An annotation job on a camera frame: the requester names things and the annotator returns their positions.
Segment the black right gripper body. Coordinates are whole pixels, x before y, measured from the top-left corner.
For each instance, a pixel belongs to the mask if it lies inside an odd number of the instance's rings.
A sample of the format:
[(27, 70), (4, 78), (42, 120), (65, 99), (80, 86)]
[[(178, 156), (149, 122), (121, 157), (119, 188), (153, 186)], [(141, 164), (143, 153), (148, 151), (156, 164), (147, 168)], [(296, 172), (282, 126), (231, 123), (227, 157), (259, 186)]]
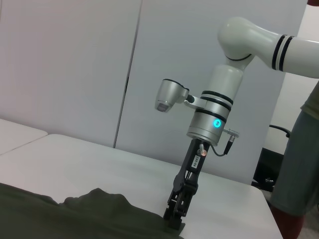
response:
[(174, 189), (181, 189), (185, 184), (197, 189), (199, 174), (206, 158), (206, 156), (202, 156), (200, 152), (198, 153), (201, 145), (203, 145), (203, 149), (206, 152), (209, 150), (209, 144), (207, 142), (201, 141), (200, 139), (193, 139), (191, 141), (182, 166), (174, 179)]

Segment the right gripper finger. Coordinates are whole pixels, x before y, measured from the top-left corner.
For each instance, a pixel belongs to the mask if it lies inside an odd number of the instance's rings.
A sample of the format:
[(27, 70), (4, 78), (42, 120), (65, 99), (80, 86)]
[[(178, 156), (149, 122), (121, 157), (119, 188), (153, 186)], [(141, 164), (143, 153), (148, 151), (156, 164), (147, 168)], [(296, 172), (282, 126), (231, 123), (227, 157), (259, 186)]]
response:
[(182, 217), (185, 217), (191, 201), (191, 185), (188, 178), (179, 182), (179, 187), (173, 187), (167, 202), (163, 219), (167, 221), (168, 227), (179, 230), (182, 223)]
[(186, 184), (186, 213), (188, 212), (191, 204), (192, 197), (196, 194), (198, 184)]

